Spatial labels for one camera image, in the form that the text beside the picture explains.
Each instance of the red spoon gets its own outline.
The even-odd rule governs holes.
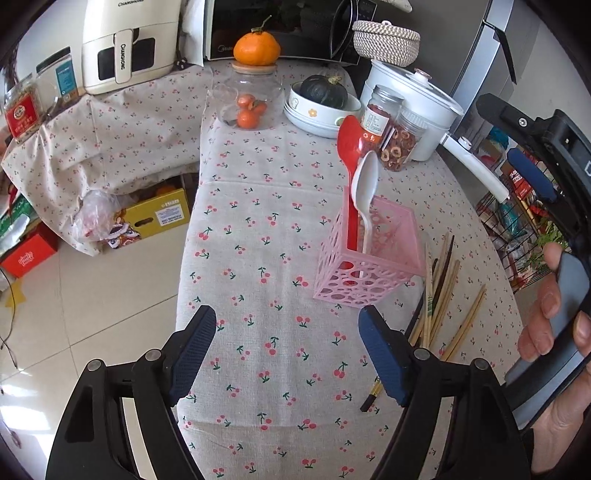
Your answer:
[[[345,118],[339,128],[336,141],[336,151],[349,172],[349,229],[347,231],[347,248],[357,251],[357,210],[351,198],[351,182],[357,163],[361,157],[361,132],[359,120],[353,115]]]

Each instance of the yellow cardboard box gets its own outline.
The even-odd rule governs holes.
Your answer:
[[[157,233],[189,222],[187,196],[183,189],[144,200],[121,210],[107,243],[121,248]]]

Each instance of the white spoon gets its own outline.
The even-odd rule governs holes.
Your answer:
[[[361,159],[351,182],[353,204],[361,215],[365,234],[363,236],[363,253],[371,250],[372,224],[369,206],[378,188],[379,161],[376,152],[371,150]]]

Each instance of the microwave oven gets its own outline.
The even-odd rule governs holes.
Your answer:
[[[353,23],[373,20],[371,0],[206,0],[203,53],[231,59],[234,45],[251,28],[265,24],[281,46],[281,57],[357,65]]]

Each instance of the tile floor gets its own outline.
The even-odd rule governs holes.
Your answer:
[[[0,351],[0,434],[34,480],[43,480],[61,415],[79,372],[93,358],[134,361],[174,331],[187,225],[122,250],[88,257],[66,244],[22,279],[7,350]],[[0,298],[0,336],[11,311]],[[125,402],[132,450],[143,478],[155,478],[133,401]],[[9,429],[21,441],[18,448]]]

